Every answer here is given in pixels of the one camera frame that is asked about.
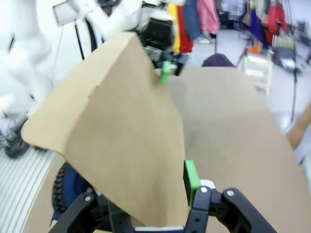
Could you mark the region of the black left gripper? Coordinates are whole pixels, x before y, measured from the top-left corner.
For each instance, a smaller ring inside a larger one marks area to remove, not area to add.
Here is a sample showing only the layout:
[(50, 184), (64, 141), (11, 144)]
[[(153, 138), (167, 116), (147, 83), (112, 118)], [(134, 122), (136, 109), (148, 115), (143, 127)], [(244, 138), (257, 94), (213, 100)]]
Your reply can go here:
[(161, 70), (161, 84), (165, 84), (170, 75), (179, 76), (188, 61), (187, 54), (175, 53), (172, 48), (160, 50), (151, 46), (146, 46), (145, 51), (154, 67)]

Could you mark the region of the person's left hand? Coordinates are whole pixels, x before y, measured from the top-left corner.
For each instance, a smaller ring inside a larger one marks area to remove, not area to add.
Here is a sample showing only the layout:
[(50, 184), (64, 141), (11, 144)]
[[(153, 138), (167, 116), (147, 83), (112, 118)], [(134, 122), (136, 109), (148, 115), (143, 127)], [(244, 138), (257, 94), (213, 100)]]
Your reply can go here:
[(297, 122), (294, 124), (294, 126), (286, 133), (286, 137), (292, 147), (293, 150), (295, 150), (308, 126), (311, 124), (311, 104), (309, 103), (302, 115), (298, 118)]

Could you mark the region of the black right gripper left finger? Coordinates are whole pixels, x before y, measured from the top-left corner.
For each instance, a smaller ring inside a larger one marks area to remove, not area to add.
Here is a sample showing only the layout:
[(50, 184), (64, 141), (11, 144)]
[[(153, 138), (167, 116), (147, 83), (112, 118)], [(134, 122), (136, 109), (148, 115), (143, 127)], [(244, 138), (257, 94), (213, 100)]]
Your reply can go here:
[(83, 193), (50, 229), (51, 233), (131, 233), (130, 216), (105, 196)]

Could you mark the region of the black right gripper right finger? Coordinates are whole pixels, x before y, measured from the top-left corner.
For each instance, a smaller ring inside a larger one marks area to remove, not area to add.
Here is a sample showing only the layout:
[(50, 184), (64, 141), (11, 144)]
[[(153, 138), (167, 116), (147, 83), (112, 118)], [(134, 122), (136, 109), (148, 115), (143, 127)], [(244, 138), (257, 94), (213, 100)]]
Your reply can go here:
[(183, 181), (190, 211), (186, 233), (204, 233), (208, 218), (217, 218), (230, 233), (275, 233), (276, 230), (236, 188), (222, 193), (201, 184), (194, 161), (184, 161)]

